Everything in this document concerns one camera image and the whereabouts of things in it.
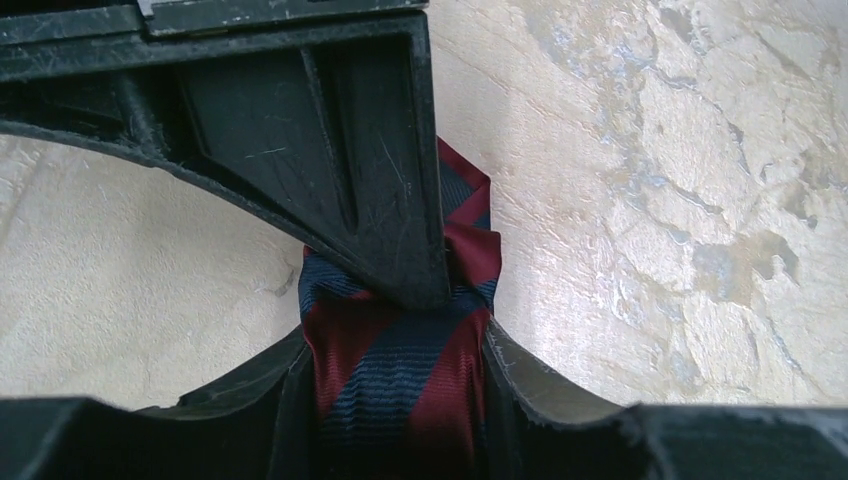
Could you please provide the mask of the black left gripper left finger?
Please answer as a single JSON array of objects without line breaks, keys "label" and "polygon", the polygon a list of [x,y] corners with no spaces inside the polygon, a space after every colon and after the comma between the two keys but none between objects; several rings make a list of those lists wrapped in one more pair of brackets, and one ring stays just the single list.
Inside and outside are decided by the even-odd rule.
[{"label": "black left gripper left finger", "polygon": [[312,356],[302,330],[171,407],[4,398],[4,479],[307,479]]}]

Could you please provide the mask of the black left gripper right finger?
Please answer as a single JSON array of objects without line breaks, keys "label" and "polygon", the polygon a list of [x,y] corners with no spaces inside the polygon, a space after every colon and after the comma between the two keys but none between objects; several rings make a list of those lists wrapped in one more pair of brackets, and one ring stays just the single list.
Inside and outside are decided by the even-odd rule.
[{"label": "black left gripper right finger", "polygon": [[483,344],[492,479],[843,479],[839,408],[619,406],[496,323]]}]

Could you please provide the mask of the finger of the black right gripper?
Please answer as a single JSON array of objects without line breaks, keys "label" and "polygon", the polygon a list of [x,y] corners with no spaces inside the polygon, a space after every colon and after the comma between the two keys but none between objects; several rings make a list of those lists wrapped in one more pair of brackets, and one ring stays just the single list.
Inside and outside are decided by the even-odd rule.
[{"label": "finger of the black right gripper", "polygon": [[165,170],[408,308],[449,296],[422,1],[5,1],[1,130]]}]

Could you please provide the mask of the red navy striped tie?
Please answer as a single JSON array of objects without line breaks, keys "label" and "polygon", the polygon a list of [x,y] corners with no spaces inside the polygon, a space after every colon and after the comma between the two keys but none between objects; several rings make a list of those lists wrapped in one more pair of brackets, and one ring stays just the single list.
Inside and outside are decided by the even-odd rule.
[{"label": "red navy striped tie", "polygon": [[438,146],[449,301],[405,310],[312,249],[298,284],[323,479],[480,479],[482,343],[502,268],[490,178]]}]

